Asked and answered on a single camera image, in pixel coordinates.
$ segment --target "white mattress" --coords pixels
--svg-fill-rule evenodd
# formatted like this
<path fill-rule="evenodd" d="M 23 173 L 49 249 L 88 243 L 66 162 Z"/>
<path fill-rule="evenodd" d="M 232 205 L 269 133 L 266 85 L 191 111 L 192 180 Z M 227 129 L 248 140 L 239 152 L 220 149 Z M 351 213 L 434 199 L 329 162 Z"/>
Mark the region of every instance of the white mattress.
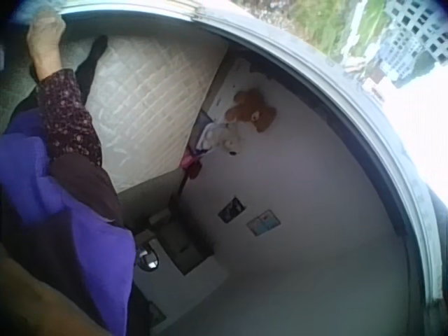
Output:
<path fill-rule="evenodd" d="M 81 63 L 91 41 L 63 45 L 64 65 Z M 87 108 L 118 192 L 178 167 L 226 48 L 222 39 L 196 30 L 109 37 Z M 28 62 L 16 60 L 0 82 L 1 129 L 32 89 Z"/>

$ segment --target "brown teddy bear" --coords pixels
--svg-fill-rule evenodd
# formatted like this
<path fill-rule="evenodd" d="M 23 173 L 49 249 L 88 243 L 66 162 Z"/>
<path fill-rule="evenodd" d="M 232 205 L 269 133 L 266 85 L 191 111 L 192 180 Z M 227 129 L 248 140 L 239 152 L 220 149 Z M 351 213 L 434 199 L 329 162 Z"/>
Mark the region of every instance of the brown teddy bear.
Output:
<path fill-rule="evenodd" d="M 266 105 L 265 99 L 257 89 L 239 91 L 233 100 L 237 105 L 225 112 L 225 120 L 229 123 L 236 121 L 252 123 L 261 133 L 272 124 L 277 115 L 276 109 Z"/>

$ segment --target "maroon floral top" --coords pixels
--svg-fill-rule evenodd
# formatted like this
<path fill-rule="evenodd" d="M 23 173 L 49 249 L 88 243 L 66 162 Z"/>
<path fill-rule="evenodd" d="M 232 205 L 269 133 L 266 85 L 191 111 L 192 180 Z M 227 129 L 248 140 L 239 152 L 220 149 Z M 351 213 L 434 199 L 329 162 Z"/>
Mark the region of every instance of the maroon floral top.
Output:
<path fill-rule="evenodd" d="M 102 149 L 92 116 L 81 101 L 75 74 L 60 70 L 38 84 L 50 175 L 75 199 L 113 225 L 124 226 L 117 193 L 102 168 Z"/>
<path fill-rule="evenodd" d="M 92 164 L 102 165 L 101 143 L 92 116 L 81 102 L 81 92 L 72 70 L 63 69 L 42 80 L 38 85 L 38 104 L 52 160 L 78 153 Z"/>

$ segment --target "grass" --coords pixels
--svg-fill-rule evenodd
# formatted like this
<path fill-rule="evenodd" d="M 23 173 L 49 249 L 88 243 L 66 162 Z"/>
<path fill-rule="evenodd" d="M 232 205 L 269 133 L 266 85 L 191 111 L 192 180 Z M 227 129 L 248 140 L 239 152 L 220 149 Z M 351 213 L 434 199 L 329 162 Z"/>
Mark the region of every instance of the grass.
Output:
<path fill-rule="evenodd" d="M 363 56 L 367 46 L 373 42 L 389 24 L 389 16 L 384 12 L 386 0 L 369 0 L 364 9 L 358 29 L 359 42 L 352 48 L 353 56 Z"/>
<path fill-rule="evenodd" d="M 344 12 L 349 0 L 297 0 L 290 17 L 301 36 L 325 54 L 332 54 L 345 29 Z"/>

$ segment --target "purple cloth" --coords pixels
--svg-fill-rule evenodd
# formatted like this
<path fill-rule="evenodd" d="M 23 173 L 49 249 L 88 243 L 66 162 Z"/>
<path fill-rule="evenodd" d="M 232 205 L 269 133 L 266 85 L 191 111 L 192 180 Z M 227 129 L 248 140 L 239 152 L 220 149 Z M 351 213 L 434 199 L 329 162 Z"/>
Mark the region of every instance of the purple cloth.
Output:
<path fill-rule="evenodd" d="M 0 184 L 16 220 L 6 248 L 37 279 L 73 300 L 113 335 L 125 335 L 135 259 L 130 231 L 109 225 L 48 175 L 37 110 L 0 137 Z"/>

